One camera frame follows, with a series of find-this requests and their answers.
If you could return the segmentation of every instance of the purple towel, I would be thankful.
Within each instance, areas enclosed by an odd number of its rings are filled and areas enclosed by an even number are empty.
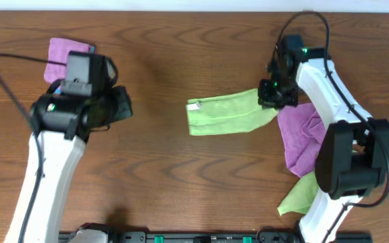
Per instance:
[[[88,52],[90,46],[88,44],[79,43],[74,40],[66,40],[63,38],[52,38],[49,45],[48,60],[67,63],[68,53],[70,51]],[[62,65],[47,64],[45,70],[45,80],[52,83],[58,78],[66,77],[66,67]]]
[[[312,103],[285,107],[278,116],[287,168],[303,177],[313,171],[326,130]]]

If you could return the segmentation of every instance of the black joint housing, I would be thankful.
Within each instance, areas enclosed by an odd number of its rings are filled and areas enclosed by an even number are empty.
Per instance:
[[[378,138],[389,154],[389,123],[386,119],[369,119]],[[364,146],[362,152],[353,151],[353,141]],[[386,161],[375,137],[366,132],[362,123],[340,121],[330,124],[315,163],[319,187],[331,199],[341,196],[368,196],[383,184]]]
[[[79,136],[86,142],[94,128],[131,117],[126,88],[112,87],[117,78],[110,58],[70,51],[66,77],[54,81],[31,107],[34,129],[64,132],[65,139]]]
[[[264,108],[282,109],[298,105],[299,87],[296,73],[300,63],[324,57],[324,48],[306,48],[299,34],[289,34],[277,44],[277,56],[267,67],[271,80],[259,84],[259,104]]]

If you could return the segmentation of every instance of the green cloth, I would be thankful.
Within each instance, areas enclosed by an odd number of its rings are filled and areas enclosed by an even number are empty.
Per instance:
[[[312,171],[304,175],[280,203],[277,208],[278,213],[282,215],[292,211],[307,214],[318,190],[315,172]]]
[[[250,132],[269,123],[275,109],[262,109],[257,103],[257,88],[236,94],[188,100],[190,135],[217,135]]]

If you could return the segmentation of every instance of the wire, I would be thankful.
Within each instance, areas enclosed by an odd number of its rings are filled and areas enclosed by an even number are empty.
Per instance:
[[[326,41],[325,41],[325,47],[324,47],[324,52],[323,52],[323,66],[325,68],[326,75],[327,75],[328,79],[330,79],[330,82],[332,83],[333,87],[336,89],[337,93],[340,95],[340,98],[342,98],[342,100],[344,101],[346,106],[349,108],[349,111],[352,112],[361,121],[361,123],[364,124],[364,126],[370,131],[370,133],[373,135],[373,137],[375,138],[376,143],[381,148],[382,154],[383,154],[383,156],[385,158],[385,162],[386,162],[386,175],[387,175],[387,178],[386,178],[386,185],[384,187],[384,191],[382,192],[381,197],[379,197],[375,202],[369,203],[369,204],[353,203],[353,202],[348,202],[348,203],[344,204],[342,210],[338,214],[337,218],[334,220],[331,228],[327,231],[327,234],[325,235],[325,238],[323,239],[323,242],[325,242],[327,240],[328,236],[331,234],[332,230],[336,227],[337,223],[340,221],[340,218],[342,217],[343,213],[348,209],[348,206],[372,208],[372,207],[376,207],[376,206],[382,204],[385,201],[385,199],[388,197],[388,194],[389,194],[389,157],[388,157],[388,152],[386,150],[386,147],[385,147],[384,143],[381,141],[380,137],[378,136],[378,134],[376,133],[374,128],[364,119],[364,117],[362,117],[355,110],[354,106],[347,100],[347,98],[345,97],[343,92],[338,87],[336,81],[334,81],[334,79],[332,77],[332,72],[328,68],[328,63],[327,63],[327,60],[328,60],[328,47],[329,47],[329,44],[330,44],[330,27],[328,26],[328,22],[325,19],[325,17],[323,17],[320,13],[315,12],[315,11],[303,11],[303,12],[299,12],[299,13],[294,14],[287,21],[287,23],[285,23],[285,25],[282,27],[282,29],[280,31],[280,34],[279,34],[279,37],[278,37],[278,40],[277,40],[277,43],[276,43],[276,48],[274,48],[274,50],[273,50],[273,55],[271,57],[271,62],[270,63],[272,63],[274,61],[274,57],[276,56],[276,53],[277,53],[277,50],[278,50],[278,43],[282,39],[282,35],[283,35],[283,32],[285,31],[286,27],[288,27],[288,25],[294,19],[296,19],[299,16],[304,16],[304,15],[316,16],[320,20],[322,20],[322,22],[323,22],[323,24],[325,26],[325,29],[326,29]]]
[[[273,229],[273,231],[275,231],[275,232],[277,233],[278,237],[280,237],[280,239],[281,239],[284,243],[286,243],[286,240],[285,240],[285,239],[283,238],[283,236],[279,233],[279,231],[278,231],[276,228],[272,227],[272,226],[263,226],[262,228],[260,228],[260,229],[257,231],[257,233],[256,233],[256,238],[255,238],[255,240],[258,240],[258,239],[259,239],[259,233],[261,233],[264,229]]]
[[[60,63],[60,62],[56,62],[56,61],[48,61],[48,60],[44,60],[44,59],[37,59],[37,58],[33,58],[33,57],[26,57],[26,56],[22,56],[22,55],[15,55],[15,54],[9,54],[9,53],[0,53],[0,57],[12,57],[12,58],[16,58],[16,59],[25,59],[28,61],[37,61],[37,62],[41,62],[41,63],[66,65],[65,63]],[[32,207],[34,206],[35,199],[37,197],[38,188],[40,187],[41,178],[43,176],[43,162],[44,162],[43,161],[43,152],[40,148],[40,143],[38,142],[38,130],[34,127],[34,124],[31,120],[29,113],[27,112],[25,107],[19,102],[18,98],[16,98],[14,93],[10,90],[10,88],[5,83],[5,81],[1,77],[1,75],[0,75],[0,86],[7,93],[7,95],[10,97],[11,101],[13,101],[14,105],[16,106],[16,108],[18,108],[19,112],[24,116],[26,122],[28,122],[28,125],[30,126],[30,129],[31,129],[32,134],[34,136],[35,144],[37,147],[38,169],[37,169],[37,173],[36,173],[36,179],[35,179],[35,183],[34,183],[34,188],[32,189],[30,201],[28,203],[28,208],[26,209],[25,217],[24,217],[24,220],[22,222],[22,226],[20,228],[20,233],[19,233],[19,238],[18,238],[18,243],[23,243],[26,227],[28,226],[28,221],[29,221],[30,216],[31,216]]]

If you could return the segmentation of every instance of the wooden table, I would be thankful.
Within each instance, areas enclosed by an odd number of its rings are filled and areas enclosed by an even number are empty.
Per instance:
[[[389,14],[331,13],[330,53],[340,77],[374,117],[389,120]],[[47,58],[49,39],[96,43],[112,57],[134,117],[91,136],[74,174],[61,229],[84,222],[121,230],[241,231],[290,228],[277,206],[298,178],[284,162],[277,121],[248,134],[189,136],[187,99],[254,88],[290,13],[0,12],[0,51]],[[322,45],[307,17],[289,32]],[[47,88],[44,65],[0,60],[29,107]],[[11,223],[30,131],[0,89],[0,242]],[[370,198],[380,195],[376,190]],[[353,209],[341,230],[389,242],[389,199]]]

